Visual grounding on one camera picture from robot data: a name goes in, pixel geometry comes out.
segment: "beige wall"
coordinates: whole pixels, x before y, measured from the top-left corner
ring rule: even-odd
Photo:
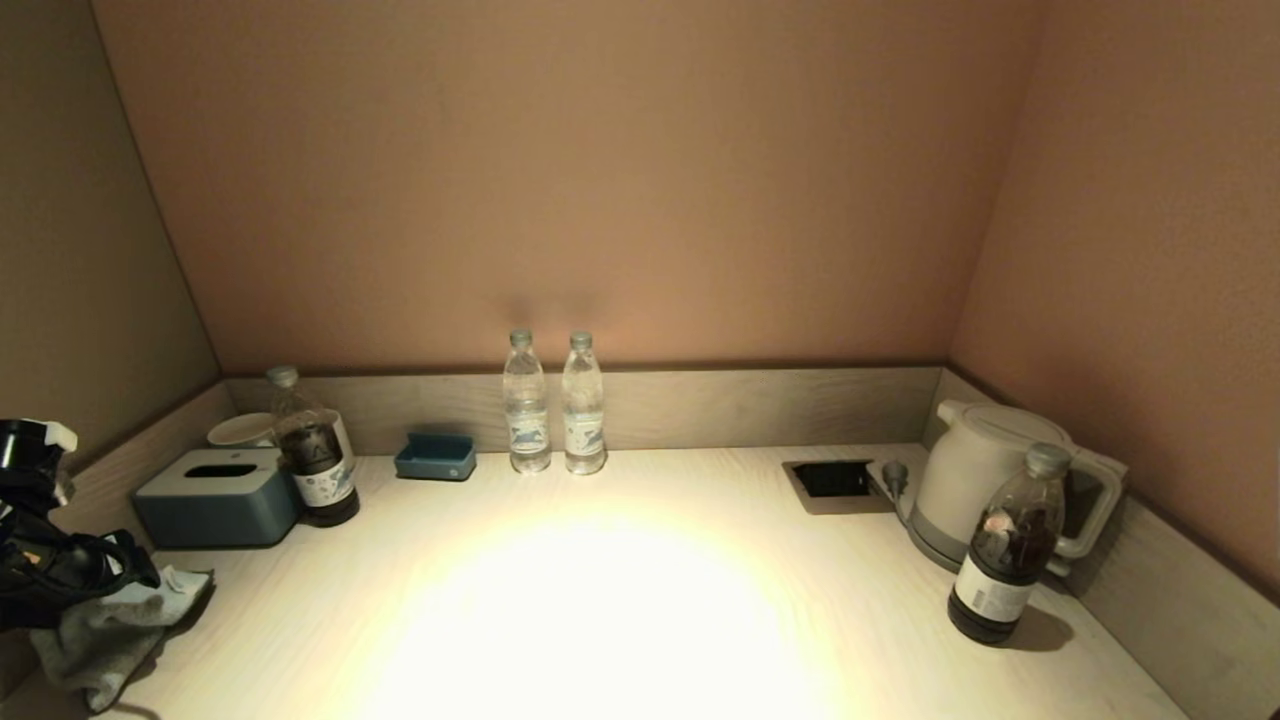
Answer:
[[[95,4],[223,366],[938,361],[1042,6]]]
[[[218,375],[88,3],[0,4],[0,416],[76,466]]]
[[[952,354],[1280,591],[1280,4],[1053,6]]]

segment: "white kettle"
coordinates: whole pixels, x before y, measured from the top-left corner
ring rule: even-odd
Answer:
[[[938,405],[938,418],[950,429],[929,454],[906,523],[911,542],[924,555],[951,570],[960,569],[982,510],[996,489],[1021,469],[1036,442],[1065,448],[1071,455],[1075,482],[1083,484],[1083,474],[1101,487],[1083,524],[1068,518],[1069,525],[1080,525],[1079,534],[1059,538],[1050,570],[1065,575],[1068,565],[1062,559],[1083,557],[1093,548],[1124,489],[1129,471],[1124,464],[1076,446],[1062,428],[1016,407],[947,400]]]

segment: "blue tray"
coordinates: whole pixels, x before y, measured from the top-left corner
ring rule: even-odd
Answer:
[[[408,445],[396,456],[396,474],[416,480],[462,482],[475,469],[470,436],[410,433]]]

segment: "water bottle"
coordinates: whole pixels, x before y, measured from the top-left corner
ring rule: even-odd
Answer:
[[[360,512],[360,495],[351,482],[355,459],[343,454],[324,406],[298,389],[297,368],[271,368],[266,377],[275,386],[275,443],[298,486],[307,519],[321,528],[346,523]]]
[[[511,352],[502,370],[502,401],[511,430],[511,466],[526,474],[545,470],[552,464],[547,380],[529,329],[511,331]]]
[[[1062,478],[1070,465],[1061,447],[1033,445],[1025,466],[1000,486],[978,519],[947,598],[947,616],[972,639],[997,643],[1018,626],[1062,533]]]
[[[604,378],[591,351],[591,333],[568,338],[561,400],[564,404],[564,465],[590,475],[604,466]]]

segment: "gray towel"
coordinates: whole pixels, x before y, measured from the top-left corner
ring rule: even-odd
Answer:
[[[166,566],[160,587],[132,583],[115,594],[82,602],[63,612],[56,630],[31,630],[31,644],[49,682],[84,691],[91,711],[102,712],[120,696],[143,660],[212,585],[205,573]]]

